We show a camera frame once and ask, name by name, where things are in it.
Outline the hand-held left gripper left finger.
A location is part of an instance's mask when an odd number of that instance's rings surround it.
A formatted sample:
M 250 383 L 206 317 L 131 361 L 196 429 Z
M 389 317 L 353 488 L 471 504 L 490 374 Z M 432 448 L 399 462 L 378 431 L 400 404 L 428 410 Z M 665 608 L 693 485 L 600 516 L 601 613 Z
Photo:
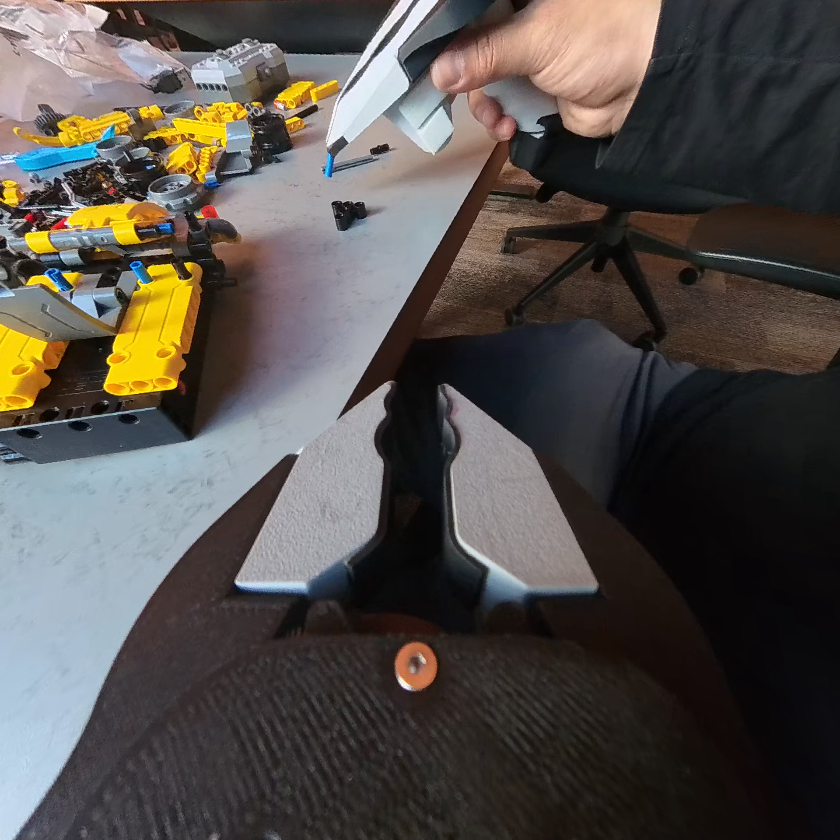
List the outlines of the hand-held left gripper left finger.
M 382 541 L 389 469 L 380 443 L 388 381 L 298 454 L 235 578 L 251 594 L 343 599 L 354 569 Z

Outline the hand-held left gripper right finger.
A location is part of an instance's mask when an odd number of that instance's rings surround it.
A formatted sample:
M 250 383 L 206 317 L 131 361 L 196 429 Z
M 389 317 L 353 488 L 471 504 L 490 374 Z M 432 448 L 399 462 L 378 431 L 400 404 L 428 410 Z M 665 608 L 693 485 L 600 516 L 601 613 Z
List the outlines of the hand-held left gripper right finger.
M 444 556 L 479 614 L 599 592 L 529 446 L 451 385 L 437 389 L 444 450 Z

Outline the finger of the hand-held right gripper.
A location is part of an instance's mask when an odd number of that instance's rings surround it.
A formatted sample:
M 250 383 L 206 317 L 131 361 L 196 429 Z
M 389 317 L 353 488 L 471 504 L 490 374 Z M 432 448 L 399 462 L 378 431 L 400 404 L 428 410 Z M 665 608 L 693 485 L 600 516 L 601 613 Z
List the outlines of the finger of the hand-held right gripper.
M 439 2 L 397 2 L 375 32 L 334 104 L 328 151 L 342 151 L 381 116 L 423 151 L 442 150 L 442 93 L 422 69 L 414 80 L 400 49 Z
M 384 116 L 429 154 L 453 135 L 452 98 L 429 76 L 434 60 L 491 1 L 398 1 L 344 84 L 344 144 Z

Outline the yellow toy brick vehicle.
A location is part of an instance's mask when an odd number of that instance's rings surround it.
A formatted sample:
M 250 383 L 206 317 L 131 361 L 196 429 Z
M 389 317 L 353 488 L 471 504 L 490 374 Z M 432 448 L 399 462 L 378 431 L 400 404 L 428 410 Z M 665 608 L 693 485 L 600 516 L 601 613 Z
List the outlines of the yellow toy brick vehicle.
M 87 206 L 2 238 L 1 456 L 48 465 L 193 436 L 214 293 L 235 285 L 215 207 Z

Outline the grey desk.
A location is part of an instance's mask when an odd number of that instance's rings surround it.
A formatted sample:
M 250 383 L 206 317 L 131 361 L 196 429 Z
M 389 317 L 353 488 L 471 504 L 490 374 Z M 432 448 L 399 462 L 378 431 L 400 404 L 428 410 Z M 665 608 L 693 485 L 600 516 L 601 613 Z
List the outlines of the grey desk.
M 2 466 L 2 838 L 69 758 L 124 639 L 173 565 L 284 456 L 341 414 L 446 234 L 459 252 L 502 148 L 455 100 L 437 155 L 385 119 L 324 178 L 321 105 L 281 163 L 215 205 L 236 288 L 213 307 L 194 440 L 53 465 Z M 364 202 L 344 232 L 331 202 Z

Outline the person's right hand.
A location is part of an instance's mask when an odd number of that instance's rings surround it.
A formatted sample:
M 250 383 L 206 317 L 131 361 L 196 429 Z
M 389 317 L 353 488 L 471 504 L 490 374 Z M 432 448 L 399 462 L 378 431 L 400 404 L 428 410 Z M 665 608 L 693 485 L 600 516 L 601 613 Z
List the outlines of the person's right hand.
M 563 126 L 604 138 L 622 127 L 653 55 L 660 1 L 538 1 L 467 31 L 430 67 L 436 89 L 465 93 L 473 117 L 498 141 L 515 119 L 483 91 L 526 77 L 554 98 Z

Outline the grey battery box brick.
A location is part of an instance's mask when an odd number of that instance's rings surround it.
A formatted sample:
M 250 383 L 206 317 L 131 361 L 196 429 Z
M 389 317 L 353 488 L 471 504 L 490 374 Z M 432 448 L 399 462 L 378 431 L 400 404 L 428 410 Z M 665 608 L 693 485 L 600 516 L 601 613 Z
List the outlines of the grey battery box brick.
M 283 51 L 273 43 L 245 38 L 216 50 L 190 68 L 203 102 L 263 102 L 286 88 L 289 71 Z

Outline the black office chair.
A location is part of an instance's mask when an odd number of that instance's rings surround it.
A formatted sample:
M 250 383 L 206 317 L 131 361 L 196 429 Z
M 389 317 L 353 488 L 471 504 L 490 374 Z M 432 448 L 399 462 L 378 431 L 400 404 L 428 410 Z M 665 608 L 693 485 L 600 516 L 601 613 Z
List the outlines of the black office chair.
M 667 327 L 637 253 L 686 263 L 679 282 L 692 285 L 707 269 L 767 281 L 823 298 L 839 299 L 838 216 L 792 212 L 777 206 L 695 187 L 632 175 L 611 175 L 598 163 L 606 142 L 564 129 L 559 116 L 538 121 L 540 136 L 519 130 L 510 141 L 510 163 L 540 181 L 535 200 L 568 193 L 603 205 L 604 214 L 577 223 L 512 227 L 500 252 L 519 240 L 577 243 L 573 255 L 506 310 L 508 326 L 524 323 L 526 310 L 577 270 L 615 265 L 652 329 L 633 343 L 655 350 Z

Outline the pile of loose toy bricks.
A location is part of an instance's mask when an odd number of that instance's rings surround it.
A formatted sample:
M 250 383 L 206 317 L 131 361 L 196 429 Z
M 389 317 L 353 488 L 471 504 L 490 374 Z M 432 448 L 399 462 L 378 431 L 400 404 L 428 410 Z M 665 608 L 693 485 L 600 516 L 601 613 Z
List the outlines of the pile of loose toy bricks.
M 2 225 L 7 235 L 24 236 L 92 226 L 93 221 L 81 220 L 92 207 L 151 201 L 171 213 L 196 209 L 222 180 L 279 162 L 292 150 L 292 134 L 306 127 L 306 117 L 339 92 L 337 80 L 298 80 L 267 105 L 184 100 L 116 108 L 96 118 L 62 115 L 41 104 L 36 132 L 16 127 L 19 139 L 33 143 L 35 150 L 41 144 L 70 147 L 101 136 L 98 157 L 24 172 L 31 182 L 28 190 L 2 178 Z M 16 165 L 15 155 L 2 163 Z

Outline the clear plastic bags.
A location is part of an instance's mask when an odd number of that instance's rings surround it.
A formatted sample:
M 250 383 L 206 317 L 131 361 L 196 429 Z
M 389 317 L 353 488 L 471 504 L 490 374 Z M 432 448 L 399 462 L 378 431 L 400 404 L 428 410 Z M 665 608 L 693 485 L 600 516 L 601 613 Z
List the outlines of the clear plastic bags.
M 73 109 L 111 82 L 151 90 L 170 72 L 188 79 L 171 53 L 105 33 L 107 18 L 85 3 L 1 2 L 2 119 L 32 120 L 40 103 Z

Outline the light blue curved brick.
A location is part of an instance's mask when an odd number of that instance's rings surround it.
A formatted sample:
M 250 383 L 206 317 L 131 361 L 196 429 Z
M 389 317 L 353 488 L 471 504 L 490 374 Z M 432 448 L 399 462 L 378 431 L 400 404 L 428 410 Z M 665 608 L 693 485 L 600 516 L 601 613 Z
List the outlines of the light blue curved brick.
M 97 147 L 101 139 L 102 137 L 99 136 L 92 142 L 70 147 L 63 146 L 61 143 L 58 145 L 41 144 L 35 150 L 16 154 L 14 162 L 21 171 L 30 173 L 71 163 L 92 161 L 98 157 Z

